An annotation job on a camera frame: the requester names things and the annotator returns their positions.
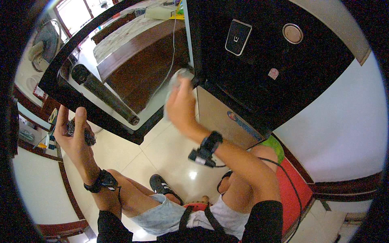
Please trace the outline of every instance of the sneaker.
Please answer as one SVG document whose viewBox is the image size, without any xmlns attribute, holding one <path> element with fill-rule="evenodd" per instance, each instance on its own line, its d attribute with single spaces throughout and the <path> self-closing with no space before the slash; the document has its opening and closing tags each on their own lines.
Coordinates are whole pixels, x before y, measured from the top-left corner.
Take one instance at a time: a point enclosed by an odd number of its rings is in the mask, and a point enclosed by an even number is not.
<svg viewBox="0 0 389 243">
<path fill-rule="evenodd" d="M 154 174 L 150 177 L 151 189 L 158 194 L 173 194 L 178 200 L 180 200 L 181 206 L 184 205 L 184 201 L 170 188 L 162 176 Z"/>
</svg>

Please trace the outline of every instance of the refrigerator logo badge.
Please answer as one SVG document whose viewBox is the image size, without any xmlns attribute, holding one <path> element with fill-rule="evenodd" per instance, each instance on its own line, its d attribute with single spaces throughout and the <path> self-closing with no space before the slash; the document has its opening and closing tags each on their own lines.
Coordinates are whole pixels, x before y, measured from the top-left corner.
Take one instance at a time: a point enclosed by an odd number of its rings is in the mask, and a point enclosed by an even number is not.
<svg viewBox="0 0 389 243">
<path fill-rule="evenodd" d="M 227 115 L 231 120 L 235 121 L 241 128 L 245 129 L 246 132 L 249 133 L 251 136 L 253 136 L 256 140 L 258 140 L 258 141 L 263 140 L 262 136 L 257 131 L 252 129 L 243 120 L 241 120 L 239 117 L 237 117 L 237 115 L 235 115 L 235 113 L 233 113 L 231 111 L 227 111 Z"/>
<path fill-rule="evenodd" d="M 278 77 L 278 70 L 275 68 L 270 69 L 268 76 L 275 80 Z"/>
</svg>

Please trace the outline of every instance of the shorts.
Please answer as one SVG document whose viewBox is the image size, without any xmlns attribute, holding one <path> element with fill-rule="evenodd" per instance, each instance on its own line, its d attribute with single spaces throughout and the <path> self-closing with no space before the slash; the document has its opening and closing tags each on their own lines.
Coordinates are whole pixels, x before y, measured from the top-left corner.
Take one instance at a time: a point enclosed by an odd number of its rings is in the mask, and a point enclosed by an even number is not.
<svg viewBox="0 0 389 243">
<path fill-rule="evenodd" d="M 177 231 L 185 208 L 171 202 L 163 194 L 154 194 L 150 197 L 162 204 L 129 219 L 142 227 L 147 233 L 155 236 Z M 210 210 L 226 234 L 236 236 L 239 240 L 242 239 L 245 224 L 250 216 L 249 213 L 238 213 L 230 209 L 223 202 L 222 195 L 220 195 L 216 204 L 210 207 Z M 192 212 L 189 216 L 186 227 L 194 228 L 198 226 L 213 230 L 204 211 Z"/>
</svg>

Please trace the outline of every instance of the wristwatch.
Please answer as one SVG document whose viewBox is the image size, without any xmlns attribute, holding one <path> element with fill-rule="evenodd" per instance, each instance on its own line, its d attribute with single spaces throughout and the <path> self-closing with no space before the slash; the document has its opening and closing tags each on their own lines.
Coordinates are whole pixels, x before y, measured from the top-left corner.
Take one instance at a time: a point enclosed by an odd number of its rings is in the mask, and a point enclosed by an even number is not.
<svg viewBox="0 0 389 243">
<path fill-rule="evenodd" d="M 212 155 L 216 151 L 217 147 L 222 143 L 223 136 L 217 131 L 212 131 L 208 137 L 203 139 L 200 148 L 209 151 Z"/>
<path fill-rule="evenodd" d="M 106 187 L 109 190 L 114 191 L 116 190 L 117 185 L 117 180 L 111 173 L 106 170 L 100 169 L 100 174 L 97 177 L 96 181 L 93 183 L 93 185 L 86 185 L 84 183 L 84 188 L 90 191 L 91 193 L 99 193 L 101 187 Z"/>
<path fill-rule="evenodd" d="M 188 156 L 188 159 L 194 161 L 197 164 L 213 168 L 216 166 L 216 163 L 212 160 L 212 154 L 216 151 L 217 147 L 221 143 L 223 143 L 222 135 L 216 131 L 213 131 L 208 137 L 203 139 L 200 147 L 197 150 L 192 150 Z"/>
</svg>

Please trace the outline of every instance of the person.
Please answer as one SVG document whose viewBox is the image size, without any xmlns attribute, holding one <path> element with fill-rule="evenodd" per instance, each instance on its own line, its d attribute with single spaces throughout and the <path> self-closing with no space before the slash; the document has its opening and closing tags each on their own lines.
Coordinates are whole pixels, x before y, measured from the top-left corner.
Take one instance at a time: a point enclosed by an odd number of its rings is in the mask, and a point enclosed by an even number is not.
<svg viewBox="0 0 389 243">
<path fill-rule="evenodd" d="M 179 77 L 180 87 L 173 88 L 166 103 L 173 125 L 187 138 L 200 144 L 211 131 L 195 119 L 195 98 L 190 80 Z M 60 107 L 54 136 L 76 166 L 85 185 L 92 186 L 102 171 L 93 158 L 92 148 L 84 142 L 90 127 L 87 111 L 75 113 L 73 137 L 66 136 L 68 110 Z M 97 207 L 97 242 L 131 242 L 133 233 L 121 223 L 121 213 L 156 235 L 157 242 L 281 242 L 282 204 L 276 165 L 258 157 L 277 161 L 275 152 L 260 146 L 247 152 L 224 139 L 215 155 L 234 172 L 228 177 L 218 201 L 209 211 L 190 212 L 181 202 L 173 203 L 115 170 L 107 170 L 119 189 L 102 187 L 92 193 Z"/>
</svg>

